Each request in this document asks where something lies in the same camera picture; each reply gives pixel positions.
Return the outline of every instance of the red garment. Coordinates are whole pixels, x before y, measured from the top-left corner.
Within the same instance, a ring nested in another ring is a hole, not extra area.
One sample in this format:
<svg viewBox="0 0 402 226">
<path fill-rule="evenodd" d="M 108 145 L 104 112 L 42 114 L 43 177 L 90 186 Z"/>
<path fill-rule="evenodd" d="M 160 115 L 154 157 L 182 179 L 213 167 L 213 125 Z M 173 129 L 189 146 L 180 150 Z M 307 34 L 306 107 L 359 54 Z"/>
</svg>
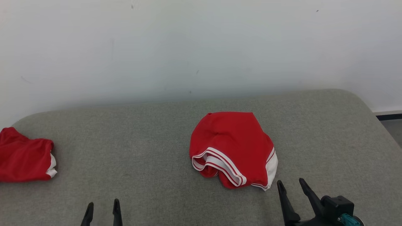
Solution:
<svg viewBox="0 0 402 226">
<path fill-rule="evenodd" d="M 50 180 L 56 173 L 51 169 L 55 166 L 52 149 L 51 140 L 30 140 L 13 127 L 4 128 L 0 132 L 0 181 Z"/>
<path fill-rule="evenodd" d="M 247 112 L 208 113 L 191 135 L 190 158 L 201 175 L 219 175 L 230 189 L 253 185 L 266 191 L 278 165 L 271 139 Z"/>
</svg>

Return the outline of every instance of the sofa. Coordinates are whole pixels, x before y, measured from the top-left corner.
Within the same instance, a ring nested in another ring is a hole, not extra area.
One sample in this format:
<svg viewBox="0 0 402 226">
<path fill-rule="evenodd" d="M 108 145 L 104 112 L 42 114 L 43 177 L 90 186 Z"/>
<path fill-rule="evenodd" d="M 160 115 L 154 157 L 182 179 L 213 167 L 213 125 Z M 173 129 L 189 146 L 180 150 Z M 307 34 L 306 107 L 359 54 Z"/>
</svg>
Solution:
<svg viewBox="0 0 402 226">
<path fill-rule="evenodd" d="M 227 189 L 189 158 L 191 133 L 209 112 L 253 112 L 279 160 L 273 186 Z M 364 102 L 338 89 L 50 111 L 16 122 L 54 141 L 49 181 L 0 183 L 0 225 L 283 225 L 281 180 L 302 219 L 314 217 L 298 179 L 318 197 L 342 195 L 366 225 L 402 222 L 402 150 Z"/>
</svg>

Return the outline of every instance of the white wall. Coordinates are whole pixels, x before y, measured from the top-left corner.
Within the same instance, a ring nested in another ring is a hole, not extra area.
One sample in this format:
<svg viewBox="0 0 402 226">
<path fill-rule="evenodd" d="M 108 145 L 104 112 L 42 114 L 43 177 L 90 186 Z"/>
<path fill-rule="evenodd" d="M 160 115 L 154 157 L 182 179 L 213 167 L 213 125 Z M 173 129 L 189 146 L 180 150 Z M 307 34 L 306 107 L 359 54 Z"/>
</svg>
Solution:
<svg viewBox="0 0 402 226">
<path fill-rule="evenodd" d="M 312 88 L 402 110 L 401 1 L 0 1 L 0 127 L 68 107 Z"/>
</svg>

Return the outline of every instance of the floor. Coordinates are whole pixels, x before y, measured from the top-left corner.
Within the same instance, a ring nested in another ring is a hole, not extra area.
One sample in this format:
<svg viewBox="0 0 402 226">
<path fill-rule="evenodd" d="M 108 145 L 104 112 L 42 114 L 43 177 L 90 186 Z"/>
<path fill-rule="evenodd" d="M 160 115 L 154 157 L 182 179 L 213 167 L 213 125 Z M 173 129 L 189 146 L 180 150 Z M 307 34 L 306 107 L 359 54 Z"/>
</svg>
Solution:
<svg viewBox="0 0 402 226">
<path fill-rule="evenodd" d="M 396 140 L 399 146 L 402 147 L 402 119 L 381 121 L 381 123 Z"/>
</svg>

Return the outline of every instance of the white fabric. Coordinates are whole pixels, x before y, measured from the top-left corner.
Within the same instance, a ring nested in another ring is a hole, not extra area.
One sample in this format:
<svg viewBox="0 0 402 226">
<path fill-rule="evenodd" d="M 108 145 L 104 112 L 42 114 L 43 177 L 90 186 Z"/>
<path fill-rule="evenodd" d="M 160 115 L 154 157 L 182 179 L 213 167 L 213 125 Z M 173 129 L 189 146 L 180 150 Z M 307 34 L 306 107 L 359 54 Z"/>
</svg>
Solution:
<svg viewBox="0 0 402 226">
<path fill-rule="evenodd" d="M 57 173 L 57 171 L 54 169 L 54 167 L 56 166 L 56 159 L 52 154 L 50 154 L 50 158 L 51 158 L 50 167 L 46 171 L 46 174 L 50 175 L 50 177 L 53 178 L 54 175 L 56 175 Z"/>
<path fill-rule="evenodd" d="M 205 160 L 205 165 L 199 164 L 195 158 L 203 158 Z M 229 181 L 236 187 L 244 185 L 247 182 L 247 178 L 240 173 L 232 160 L 215 148 L 208 147 L 203 153 L 193 156 L 192 162 L 193 167 L 198 171 L 203 170 L 205 166 L 211 166 L 222 171 Z"/>
<path fill-rule="evenodd" d="M 278 157 L 276 156 L 275 148 L 272 149 L 268 159 L 265 169 L 267 170 L 268 184 L 266 186 L 262 184 L 251 183 L 252 186 L 260 187 L 264 191 L 268 190 L 275 178 L 276 169 L 278 167 Z"/>
</svg>

